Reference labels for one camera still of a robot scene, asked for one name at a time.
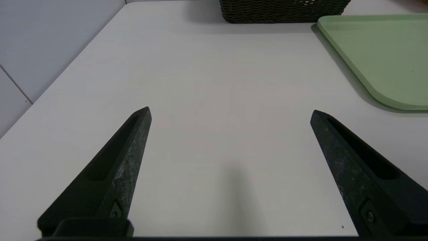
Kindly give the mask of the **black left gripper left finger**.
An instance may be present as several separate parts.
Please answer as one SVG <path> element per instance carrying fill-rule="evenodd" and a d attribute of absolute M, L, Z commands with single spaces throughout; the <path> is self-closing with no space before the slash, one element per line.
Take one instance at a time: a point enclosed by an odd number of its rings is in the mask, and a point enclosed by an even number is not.
<path fill-rule="evenodd" d="M 135 111 L 38 218 L 42 237 L 131 237 L 128 220 L 151 126 Z"/>

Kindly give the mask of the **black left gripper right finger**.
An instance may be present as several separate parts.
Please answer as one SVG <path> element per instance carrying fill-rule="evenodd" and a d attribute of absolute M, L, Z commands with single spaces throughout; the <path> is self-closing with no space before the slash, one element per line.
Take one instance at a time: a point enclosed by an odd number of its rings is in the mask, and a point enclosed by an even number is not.
<path fill-rule="evenodd" d="M 333 116 L 310 125 L 359 237 L 427 237 L 425 188 Z"/>

